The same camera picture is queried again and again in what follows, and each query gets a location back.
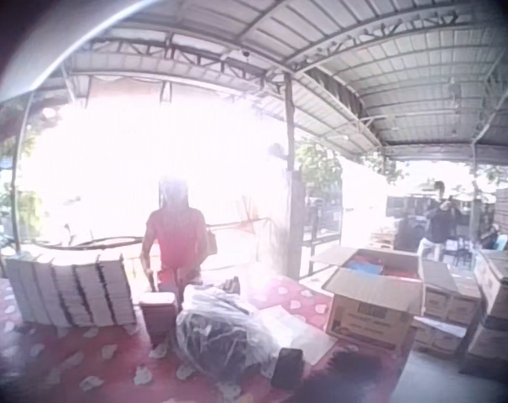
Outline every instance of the clear plastic bag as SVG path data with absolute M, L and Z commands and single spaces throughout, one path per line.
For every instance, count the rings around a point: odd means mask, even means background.
M 189 285 L 177 317 L 179 356 L 217 381 L 239 382 L 271 366 L 279 347 L 240 297 L 218 288 Z

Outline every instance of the patterned tablecloth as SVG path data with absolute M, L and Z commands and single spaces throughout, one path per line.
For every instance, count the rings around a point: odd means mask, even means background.
M 243 295 L 259 309 L 282 305 L 289 313 L 323 328 L 331 298 L 286 277 L 245 270 Z M 400 354 L 382 352 L 359 343 L 338 342 L 314 369 L 320 369 L 340 348 L 357 348 L 375 355 L 383 364 L 382 380 L 371 401 L 388 401 L 411 349 L 413 335 Z M 182 380 L 180 360 L 171 352 L 153 351 L 144 322 L 137 327 L 71 328 L 22 327 L 7 280 L 0 280 L 0 375 L 16 382 L 17 390 L 39 394 L 43 402 L 113 401 L 143 403 L 223 401 L 222 391 L 206 376 Z M 285 393 L 274 390 L 262 375 L 241 385 L 242 402 L 276 402 Z

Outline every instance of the sunlight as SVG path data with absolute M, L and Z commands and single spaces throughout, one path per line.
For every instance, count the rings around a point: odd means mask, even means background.
M 99 98 L 60 114 L 23 161 L 21 186 L 41 195 L 50 226 L 73 222 L 96 238 L 140 235 L 158 207 L 163 175 L 188 181 L 191 205 L 207 222 L 240 221 L 234 204 L 259 182 L 278 132 L 285 136 L 247 105 L 194 97 L 162 106 L 143 97 Z M 65 208 L 76 196 L 80 206 Z

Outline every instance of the corrugated roof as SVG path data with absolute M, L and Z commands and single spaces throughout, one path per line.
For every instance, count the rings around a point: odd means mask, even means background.
M 351 157 L 508 147 L 508 31 L 469 0 L 170 0 L 99 34 L 65 69 L 78 97 L 91 76 L 199 81 L 278 119 L 289 72 L 297 127 Z

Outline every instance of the man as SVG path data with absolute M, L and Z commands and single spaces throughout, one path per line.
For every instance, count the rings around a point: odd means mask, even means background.
M 147 220 L 140 260 L 153 291 L 178 291 L 199 281 L 200 265 L 207 258 L 207 226 L 203 214 L 188 205 L 184 181 L 163 183 L 164 200 Z M 160 248 L 160 270 L 155 286 L 149 253 L 155 240 Z
M 451 201 L 444 199 L 444 182 L 436 181 L 434 185 L 435 200 L 431 200 L 429 210 L 425 213 L 428 219 L 425 237 L 418 247 L 418 254 L 437 262 L 443 261 L 446 241 L 457 225 L 458 210 Z

